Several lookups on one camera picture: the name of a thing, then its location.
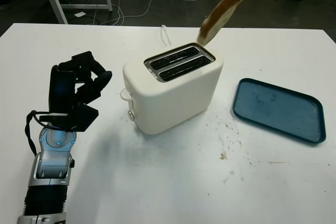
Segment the toaster button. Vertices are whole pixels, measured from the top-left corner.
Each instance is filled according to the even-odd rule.
[[[127,112],[127,115],[128,115],[128,117],[130,118],[131,121],[134,121],[134,115],[133,115],[132,111],[129,110]]]

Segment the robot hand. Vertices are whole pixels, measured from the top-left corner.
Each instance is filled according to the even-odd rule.
[[[94,80],[91,72],[97,75]],[[85,131],[98,116],[98,110],[87,104],[100,97],[111,77],[112,72],[105,71],[89,51],[51,69],[49,112],[31,111],[27,115],[25,133],[35,159],[24,212],[17,224],[65,224],[65,200],[71,169],[75,166],[70,150],[76,142],[76,132]],[[77,92],[76,83],[83,83]],[[43,126],[38,154],[30,137],[32,118]]]

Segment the dark floor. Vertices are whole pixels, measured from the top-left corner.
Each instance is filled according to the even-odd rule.
[[[85,0],[69,0],[84,3]],[[118,5],[119,0],[112,0]],[[150,0],[122,0],[126,16],[141,15]],[[142,17],[125,18],[125,26],[177,26],[199,27],[205,16],[220,0],[154,0],[148,13]],[[106,0],[92,0],[105,4]],[[70,24],[92,24],[95,10],[85,10],[87,15],[74,19],[78,10],[64,10]],[[97,10],[95,23],[117,18],[117,11]],[[48,0],[10,0],[0,5],[0,35],[12,23],[57,23]],[[236,9],[226,27],[308,28],[324,29],[336,41],[336,0],[245,0]]]

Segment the blue tray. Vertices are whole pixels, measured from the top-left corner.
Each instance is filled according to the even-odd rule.
[[[322,104],[314,97],[250,78],[242,79],[234,114],[249,122],[304,141],[326,139]]]

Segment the toaster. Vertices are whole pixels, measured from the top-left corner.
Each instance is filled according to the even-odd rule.
[[[205,110],[223,61],[191,43],[123,67],[128,116],[146,134],[163,132]]]

